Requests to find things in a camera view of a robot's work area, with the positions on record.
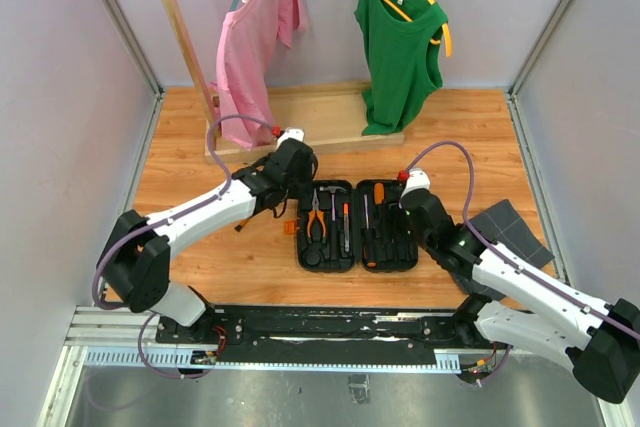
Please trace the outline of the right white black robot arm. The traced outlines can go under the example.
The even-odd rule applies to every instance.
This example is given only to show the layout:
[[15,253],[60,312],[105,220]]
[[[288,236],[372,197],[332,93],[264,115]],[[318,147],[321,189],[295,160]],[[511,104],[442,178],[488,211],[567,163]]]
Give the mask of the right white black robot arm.
[[594,396],[621,403],[639,376],[639,309],[590,296],[545,274],[501,242],[456,224],[428,189],[400,199],[409,231],[444,270],[516,300],[522,311],[472,294],[453,322],[455,339],[474,347],[486,339],[544,357],[569,370]]

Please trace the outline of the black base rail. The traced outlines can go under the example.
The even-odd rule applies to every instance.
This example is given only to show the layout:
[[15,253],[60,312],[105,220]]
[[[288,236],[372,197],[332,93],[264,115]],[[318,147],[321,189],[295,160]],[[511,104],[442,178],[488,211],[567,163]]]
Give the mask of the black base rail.
[[451,309],[218,305],[192,327],[162,316],[160,344],[212,345],[221,360],[277,366],[417,366],[437,350],[492,350]]

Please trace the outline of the pink t-shirt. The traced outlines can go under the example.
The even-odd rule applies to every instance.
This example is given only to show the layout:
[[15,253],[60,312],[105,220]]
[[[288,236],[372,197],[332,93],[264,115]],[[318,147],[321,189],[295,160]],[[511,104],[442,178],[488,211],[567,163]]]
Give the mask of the pink t-shirt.
[[276,44],[290,48],[294,33],[308,24],[303,0],[247,0],[226,14],[217,49],[216,87],[220,114],[236,117],[222,122],[223,138],[246,150],[270,142],[270,130],[253,121],[275,123],[265,83],[267,67]]

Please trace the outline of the black plastic tool case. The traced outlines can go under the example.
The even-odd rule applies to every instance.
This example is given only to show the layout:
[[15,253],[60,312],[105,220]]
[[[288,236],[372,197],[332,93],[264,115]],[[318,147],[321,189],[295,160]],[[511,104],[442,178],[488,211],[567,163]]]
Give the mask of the black plastic tool case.
[[[381,218],[375,215],[373,187],[376,182],[385,186],[384,210]],[[337,193],[336,221],[331,220],[331,197],[318,190],[320,186],[340,186],[346,194]],[[327,237],[320,239],[319,228],[314,238],[306,235],[306,225],[313,192],[317,190],[320,208],[324,212]],[[397,180],[366,179],[352,185],[346,180],[317,180],[311,189],[297,202],[295,217],[285,223],[285,232],[295,238],[298,264],[310,272],[343,273],[360,264],[373,273],[403,272],[418,263],[418,246],[408,230],[405,213],[400,209],[403,185]],[[363,259],[363,234],[365,229],[363,195],[368,195],[370,226],[374,235],[377,258],[375,268],[367,268]],[[351,252],[344,251],[343,204],[349,204]]]

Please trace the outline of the orange handled pliers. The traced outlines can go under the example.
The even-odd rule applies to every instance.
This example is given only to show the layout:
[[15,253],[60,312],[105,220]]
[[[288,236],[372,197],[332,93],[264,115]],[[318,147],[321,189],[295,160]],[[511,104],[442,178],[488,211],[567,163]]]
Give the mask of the orange handled pliers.
[[324,218],[324,212],[320,208],[320,201],[318,191],[315,190],[311,200],[311,210],[308,214],[306,235],[309,239],[313,239],[314,229],[318,227],[320,233],[320,239],[324,240],[327,237],[327,226]]

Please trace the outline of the steel claw hammer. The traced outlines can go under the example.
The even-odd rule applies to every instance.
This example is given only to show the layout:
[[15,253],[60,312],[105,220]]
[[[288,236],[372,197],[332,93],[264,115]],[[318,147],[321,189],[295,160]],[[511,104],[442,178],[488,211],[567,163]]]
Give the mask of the steel claw hammer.
[[343,187],[340,186],[320,186],[318,188],[319,191],[321,192],[328,192],[330,194],[331,197],[331,220],[333,222],[336,221],[336,202],[335,202],[335,198],[336,198],[336,194],[337,193],[343,193],[346,194],[347,190]]

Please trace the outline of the wooden clothes rack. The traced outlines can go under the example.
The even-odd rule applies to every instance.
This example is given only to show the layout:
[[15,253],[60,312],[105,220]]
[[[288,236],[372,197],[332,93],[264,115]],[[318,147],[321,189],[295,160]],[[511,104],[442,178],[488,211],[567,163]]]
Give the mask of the wooden clothes rack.
[[[184,61],[198,93],[208,123],[217,119],[217,90],[209,88],[198,62],[178,0],[162,0],[167,17],[180,46]],[[361,152],[403,144],[403,133],[363,136],[366,125],[361,92],[368,81],[345,81],[268,90],[272,111],[285,124],[286,138],[307,143],[317,154]]]

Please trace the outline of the green tank top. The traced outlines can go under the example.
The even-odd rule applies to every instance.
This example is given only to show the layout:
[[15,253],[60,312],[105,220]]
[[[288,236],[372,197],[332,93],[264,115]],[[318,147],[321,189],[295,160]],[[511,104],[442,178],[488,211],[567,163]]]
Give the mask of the green tank top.
[[362,134],[401,132],[443,85],[438,42],[447,15],[428,0],[358,0],[354,15],[371,77],[371,87],[362,92]]

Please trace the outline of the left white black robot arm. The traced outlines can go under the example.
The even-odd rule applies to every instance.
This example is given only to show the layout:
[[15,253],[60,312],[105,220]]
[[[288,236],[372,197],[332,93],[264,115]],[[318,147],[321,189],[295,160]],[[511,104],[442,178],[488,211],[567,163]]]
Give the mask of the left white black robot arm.
[[130,210],[118,218],[96,268],[96,305],[168,317],[195,343],[212,335],[211,308],[194,289],[169,279],[171,261],[217,230],[300,196],[317,158],[304,131],[288,128],[274,152],[234,174],[224,171],[223,184],[172,209],[148,216]]

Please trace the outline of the small orange screwdriver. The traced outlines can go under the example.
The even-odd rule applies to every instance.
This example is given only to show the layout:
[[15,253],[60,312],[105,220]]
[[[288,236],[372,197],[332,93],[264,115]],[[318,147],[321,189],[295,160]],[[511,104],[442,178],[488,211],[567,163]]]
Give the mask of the small orange screwdriver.
[[373,187],[375,215],[381,218],[384,210],[385,186],[382,182],[376,182]]

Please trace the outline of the grey folded cloth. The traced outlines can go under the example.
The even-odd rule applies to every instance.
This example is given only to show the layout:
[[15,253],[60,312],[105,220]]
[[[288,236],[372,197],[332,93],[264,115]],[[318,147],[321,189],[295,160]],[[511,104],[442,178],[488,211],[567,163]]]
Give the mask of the grey folded cloth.
[[[504,244],[517,257],[531,266],[542,269],[554,259],[550,250],[539,241],[508,199],[492,205],[488,209],[470,219],[475,229],[489,240]],[[451,246],[462,242],[463,246],[471,247],[471,253],[478,257],[484,246],[469,231],[464,223],[456,226],[458,232],[451,241]],[[507,296],[495,289],[481,284],[471,278],[465,278],[458,273],[451,273],[456,285],[466,294],[481,294],[495,301],[502,301]]]

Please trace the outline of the slim black orange screwdriver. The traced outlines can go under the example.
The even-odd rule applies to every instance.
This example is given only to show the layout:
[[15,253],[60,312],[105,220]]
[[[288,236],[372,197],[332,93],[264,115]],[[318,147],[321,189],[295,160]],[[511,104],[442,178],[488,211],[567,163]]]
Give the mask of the slim black orange screwdriver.
[[241,232],[246,227],[249,221],[250,221],[249,218],[242,220],[234,227],[234,230],[236,232]]

